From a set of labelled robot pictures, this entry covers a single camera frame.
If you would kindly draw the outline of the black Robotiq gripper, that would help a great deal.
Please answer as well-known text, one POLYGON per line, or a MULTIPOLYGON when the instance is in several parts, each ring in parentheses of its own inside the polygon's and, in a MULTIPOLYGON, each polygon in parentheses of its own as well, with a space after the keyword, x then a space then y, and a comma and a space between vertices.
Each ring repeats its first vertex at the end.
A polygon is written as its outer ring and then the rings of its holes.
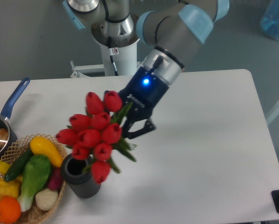
POLYGON ((135 139, 156 129, 150 118, 154 107, 169 89, 156 75, 144 67, 139 67, 128 84, 119 91, 106 91, 105 103, 132 102, 122 127, 122 137, 135 139))

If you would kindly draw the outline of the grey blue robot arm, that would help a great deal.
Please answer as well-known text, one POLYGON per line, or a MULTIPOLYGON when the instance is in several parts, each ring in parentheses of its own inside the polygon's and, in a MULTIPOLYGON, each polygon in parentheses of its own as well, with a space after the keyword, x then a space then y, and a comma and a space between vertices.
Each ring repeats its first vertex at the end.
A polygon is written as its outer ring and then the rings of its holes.
POLYGON ((179 0, 141 16, 127 0, 65 0, 63 7, 77 29, 91 30, 105 75, 131 76, 119 95, 132 103, 122 135, 133 139, 155 129, 154 107, 227 14, 229 1, 179 0))

